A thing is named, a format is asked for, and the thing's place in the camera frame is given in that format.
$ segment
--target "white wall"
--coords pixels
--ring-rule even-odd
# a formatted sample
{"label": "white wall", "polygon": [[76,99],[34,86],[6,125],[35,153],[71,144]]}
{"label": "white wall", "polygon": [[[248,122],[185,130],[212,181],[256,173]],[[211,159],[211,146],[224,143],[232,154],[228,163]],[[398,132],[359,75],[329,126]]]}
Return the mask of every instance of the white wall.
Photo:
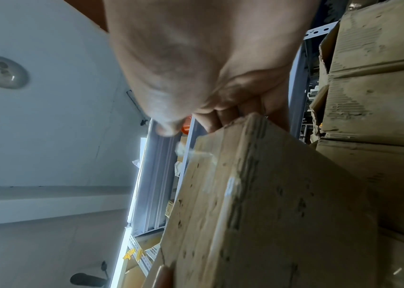
{"label": "white wall", "polygon": [[112,276],[127,210],[0,224],[0,288],[74,288],[75,273]]}
{"label": "white wall", "polygon": [[0,56],[31,76],[0,88],[0,186],[133,186],[141,117],[108,35],[63,0],[0,0]]}

